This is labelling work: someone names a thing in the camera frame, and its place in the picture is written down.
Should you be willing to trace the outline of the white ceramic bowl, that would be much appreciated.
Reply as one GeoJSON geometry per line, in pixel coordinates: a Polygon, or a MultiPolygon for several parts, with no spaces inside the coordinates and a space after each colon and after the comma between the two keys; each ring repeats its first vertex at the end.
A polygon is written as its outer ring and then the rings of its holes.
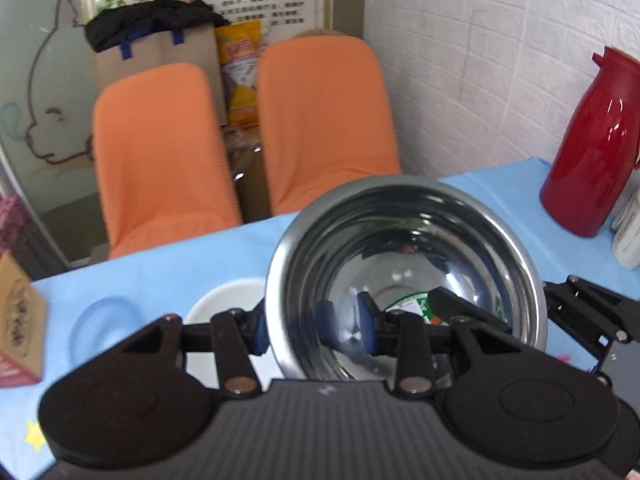
{"type": "MultiPolygon", "coordinates": [[[[220,285],[203,296],[183,319],[183,323],[202,324],[215,314],[231,308],[252,310],[264,296],[265,278],[241,278],[220,285]]],[[[217,388],[218,378],[213,353],[188,353],[186,371],[206,387],[217,388]]]]}

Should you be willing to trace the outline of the stainless steel bowl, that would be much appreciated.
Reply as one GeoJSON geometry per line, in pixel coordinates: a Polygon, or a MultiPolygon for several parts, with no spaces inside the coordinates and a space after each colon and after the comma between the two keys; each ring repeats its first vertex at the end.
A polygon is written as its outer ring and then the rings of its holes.
{"type": "Polygon", "coordinates": [[[395,362],[364,348],[358,299],[434,322],[436,288],[495,315],[524,344],[547,344],[547,305],[532,258],[498,214],[450,185],[410,176],[334,188],[304,208],[273,254],[268,333],[290,379],[390,379],[395,362]]]}

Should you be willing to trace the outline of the blue plastic bowl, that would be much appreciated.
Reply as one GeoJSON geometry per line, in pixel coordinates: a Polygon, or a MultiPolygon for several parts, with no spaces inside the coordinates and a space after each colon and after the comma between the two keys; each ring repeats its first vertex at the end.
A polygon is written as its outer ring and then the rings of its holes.
{"type": "Polygon", "coordinates": [[[145,316],[135,302],[122,296],[96,300],[79,315],[70,330],[70,365],[81,366],[143,326],[145,316]]]}

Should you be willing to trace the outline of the white tumbler cup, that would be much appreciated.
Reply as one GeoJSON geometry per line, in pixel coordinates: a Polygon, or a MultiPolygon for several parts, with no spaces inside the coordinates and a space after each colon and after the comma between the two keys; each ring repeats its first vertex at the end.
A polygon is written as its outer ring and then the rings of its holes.
{"type": "Polygon", "coordinates": [[[634,192],[626,206],[612,223],[614,238],[612,254],[627,270],[638,268],[640,263],[640,198],[634,192]]]}

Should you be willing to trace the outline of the blue cartoon tablecloth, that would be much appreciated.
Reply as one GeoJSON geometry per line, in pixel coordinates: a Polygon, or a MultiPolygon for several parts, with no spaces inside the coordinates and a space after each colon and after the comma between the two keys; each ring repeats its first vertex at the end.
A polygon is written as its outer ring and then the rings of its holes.
{"type": "MultiPolygon", "coordinates": [[[[495,211],[533,258],[539,276],[559,283],[574,274],[630,298],[639,296],[639,272],[626,270],[611,252],[613,234],[603,228],[581,238],[558,226],[538,195],[549,166],[540,159],[457,174],[446,183],[495,211]]],[[[52,463],[47,445],[29,440],[39,400],[72,368],[70,333],[96,301],[122,297],[139,311],[128,332],[166,313],[187,314],[206,292],[241,278],[267,273],[289,214],[193,240],[138,252],[36,281],[48,303],[43,378],[38,384],[1,391],[1,463],[17,479],[35,479],[52,463]]]]}

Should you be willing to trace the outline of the red thermos jug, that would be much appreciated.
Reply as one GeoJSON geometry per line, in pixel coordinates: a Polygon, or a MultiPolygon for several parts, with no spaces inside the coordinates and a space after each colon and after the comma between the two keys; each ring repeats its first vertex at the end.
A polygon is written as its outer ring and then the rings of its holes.
{"type": "Polygon", "coordinates": [[[550,216],[582,237],[598,234],[639,167],[639,61],[611,47],[592,60],[599,71],[540,191],[550,216]]]}

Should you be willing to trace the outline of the red snack cardboard box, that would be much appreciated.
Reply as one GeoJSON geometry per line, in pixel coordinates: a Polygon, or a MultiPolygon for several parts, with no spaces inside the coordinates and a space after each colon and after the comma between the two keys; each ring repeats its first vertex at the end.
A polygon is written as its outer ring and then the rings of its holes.
{"type": "Polygon", "coordinates": [[[47,301],[8,252],[1,254],[0,387],[40,382],[47,301]]]}

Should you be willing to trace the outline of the left orange chair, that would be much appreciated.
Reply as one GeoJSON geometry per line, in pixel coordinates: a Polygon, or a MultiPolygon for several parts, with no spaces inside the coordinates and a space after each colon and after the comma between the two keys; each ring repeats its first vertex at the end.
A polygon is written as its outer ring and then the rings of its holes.
{"type": "Polygon", "coordinates": [[[111,258],[243,222],[204,70],[168,64],[110,84],[92,147],[111,258]]]}

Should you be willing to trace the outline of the orange chair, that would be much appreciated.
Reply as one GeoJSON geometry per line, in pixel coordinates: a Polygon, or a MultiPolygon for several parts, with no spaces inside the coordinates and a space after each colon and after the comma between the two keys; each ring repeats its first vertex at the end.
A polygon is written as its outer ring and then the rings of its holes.
{"type": "Polygon", "coordinates": [[[257,90],[276,216],[300,211],[342,184],[400,174],[383,72],[364,41],[322,35],[277,42],[260,58],[257,90]]]}
{"type": "Polygon", "coordinates": [[[168,64],[110,84],[92,147],[111,258],[243,222],[204,70],[168,64]]]}

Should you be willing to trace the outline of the right orange chair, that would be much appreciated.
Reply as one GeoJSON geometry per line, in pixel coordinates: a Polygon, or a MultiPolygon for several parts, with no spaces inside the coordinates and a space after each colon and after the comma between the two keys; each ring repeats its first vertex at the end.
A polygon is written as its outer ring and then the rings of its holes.
{"type": "Polygon", "coordinates": [[[300,211],[342,184],[400,174],[383,72],[364,41],[322,35],[277,42],[260,58],[257,90],[276,216],[300,211]]]}

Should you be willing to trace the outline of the glass door with cartoon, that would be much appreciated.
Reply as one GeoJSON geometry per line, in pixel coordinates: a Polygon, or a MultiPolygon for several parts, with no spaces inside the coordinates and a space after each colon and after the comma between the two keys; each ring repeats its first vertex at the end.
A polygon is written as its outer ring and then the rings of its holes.
{"type": "Polygon", "coordinates": [[[1,0],[1,160],[69,262],[106,242],[90,156],[96,83],[80,0],[1,0]]]}

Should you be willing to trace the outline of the brown cardboard box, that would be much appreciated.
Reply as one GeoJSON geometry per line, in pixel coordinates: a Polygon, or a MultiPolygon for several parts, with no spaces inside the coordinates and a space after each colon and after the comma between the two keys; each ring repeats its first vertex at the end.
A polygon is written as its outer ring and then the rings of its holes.
{"type": "Polygon", "coordinates": [[[98,88],[104,90],[119,79],[152,70],[157,66],[189,63],[207,75],[212,100],[221,127],[228,125],[228,107],[213,25],[156,32],[94,56],[98,88]]]}

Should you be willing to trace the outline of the black cloth on box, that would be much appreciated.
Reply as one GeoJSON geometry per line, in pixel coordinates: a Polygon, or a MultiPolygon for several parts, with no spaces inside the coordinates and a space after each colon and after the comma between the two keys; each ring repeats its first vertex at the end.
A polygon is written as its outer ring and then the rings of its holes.
{"type": "Polygon", "coordinates": [[[151,0],[100,12],[85,26],[85,35],[96,53],[157,32],[231,22],[203,0],[151,0]]]}

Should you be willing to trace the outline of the yellow snack bag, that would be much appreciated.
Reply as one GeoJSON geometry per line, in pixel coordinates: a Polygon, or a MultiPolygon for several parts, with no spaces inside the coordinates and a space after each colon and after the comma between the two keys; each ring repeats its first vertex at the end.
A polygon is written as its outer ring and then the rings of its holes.
{"type": "Polygon", "coordinates": [[[240,128],[259,124],[257,69],[262,53],[262,21],[250,20],[215,30],[229,122],[240,128]]]}

